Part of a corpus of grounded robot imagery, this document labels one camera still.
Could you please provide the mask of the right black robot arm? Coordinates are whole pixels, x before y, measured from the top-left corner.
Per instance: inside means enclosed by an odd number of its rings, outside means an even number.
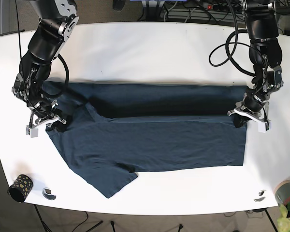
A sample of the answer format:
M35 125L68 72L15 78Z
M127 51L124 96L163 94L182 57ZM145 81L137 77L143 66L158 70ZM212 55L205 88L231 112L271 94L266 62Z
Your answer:
M28 44L28 51L20 55L19 73L12 92L31 110L26 134L38 136L38 128L64 131L68 116L57 109L57 98L68 88L69 69L60 51L78 23L77 5L73 0L32 0L30 4L39 17L38 27ZM65 70L65 82L56 94L43 90L50 75L52 62L59 59Z

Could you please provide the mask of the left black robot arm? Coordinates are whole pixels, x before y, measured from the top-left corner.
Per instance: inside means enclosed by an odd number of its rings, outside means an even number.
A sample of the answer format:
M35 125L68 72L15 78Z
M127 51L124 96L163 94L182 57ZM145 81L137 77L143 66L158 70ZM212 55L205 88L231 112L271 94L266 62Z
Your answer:
M235 31L223 44L227 59L240 72L252 77L253 88L247 88L244 98L235 104L235 108L227 114L233 117L236 128L242 127L252 120L258 124L260 132L267 132L271 123L268 118L270 95L283 87L282 49L278 42L278 27L275 17L275 3L272 0L243 0L243 15L246 29L239 29L235 23ZM233 59L235 49L229 49L231 39L234 46L239 45L238 35L249 35L249 59L253 64L253 72L241 68Z

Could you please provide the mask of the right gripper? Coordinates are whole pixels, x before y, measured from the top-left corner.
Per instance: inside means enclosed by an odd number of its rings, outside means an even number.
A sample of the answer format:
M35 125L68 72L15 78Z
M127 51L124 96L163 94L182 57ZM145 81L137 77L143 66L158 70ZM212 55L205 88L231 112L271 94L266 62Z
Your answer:
M56 108L57 100L50 102L45 98L38 98L33 103L27 99L27 107L31 110L29 124L26 126L26 135L30 138L38 137L39 128L46 126L52 131L64 132L68 122L63 123L62 112Z

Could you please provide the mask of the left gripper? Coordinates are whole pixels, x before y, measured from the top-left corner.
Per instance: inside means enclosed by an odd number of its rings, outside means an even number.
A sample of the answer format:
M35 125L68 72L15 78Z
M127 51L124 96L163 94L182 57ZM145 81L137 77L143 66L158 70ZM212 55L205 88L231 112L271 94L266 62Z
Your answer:
M268 118L268 106L270 92L263 92L263 87L258 89L247 88L244 98L235 104L235 108L228 111L228 116L233 116L233 124L236 128L241 128L248 121L258 124L258 131L266 133L271 126Z

